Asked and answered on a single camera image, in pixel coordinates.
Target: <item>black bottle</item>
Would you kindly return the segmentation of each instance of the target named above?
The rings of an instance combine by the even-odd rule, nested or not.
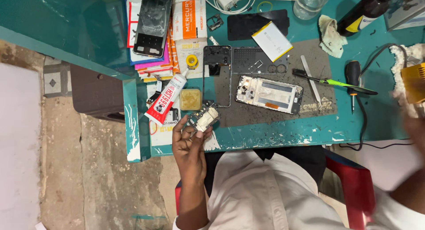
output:
[[[344,37],[359,32],[388,10],[389,1],[361,0],[337,23],[337,32]]]

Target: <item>glue tube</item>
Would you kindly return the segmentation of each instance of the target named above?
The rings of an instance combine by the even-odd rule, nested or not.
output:
[[[182,74],[175,74],[165,89],[162,91],[161,95],[145,113],[145,116],[147,116],[157,125],[163,125],[168,111],[178,97],[180,91],[183,89],[184,84],[186,84],[187,71],[188,69],[186,69]]]

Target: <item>white shirt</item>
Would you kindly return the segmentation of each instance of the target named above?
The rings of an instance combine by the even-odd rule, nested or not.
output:
[[[425,229],[425,215],[379,191],[368,230]],[[217,163],[202,230],[346,230],[318,197],[307,171],[279,154],[264,162],[253,150],[228,151]],[[174,221],[173,230],[179,230]]]

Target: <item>hand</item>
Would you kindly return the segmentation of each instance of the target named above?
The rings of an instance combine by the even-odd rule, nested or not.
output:
[[[425,161],[425,118],[411,118],[405,114],[404,129],[416,145],[422,159]]]
[[[182,185],[202,184],[203,186],[207,173],[203,144],[213,133],[213,128],[208,128],[205,133],[198,131],[190,137],[195,130],[191,126],[184,127],[186,122],[187,115],[173,128],[171,149],[180,171]]]

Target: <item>concrete floor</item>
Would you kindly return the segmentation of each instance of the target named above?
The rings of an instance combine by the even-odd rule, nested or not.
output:
[[[44,60],[0,40],[0,62],[42,73]],[[173,156],[128,163],[124,124],[77,113],[72,97],[41,105],[40,221],[48,230],[172,228],[180,180]]]

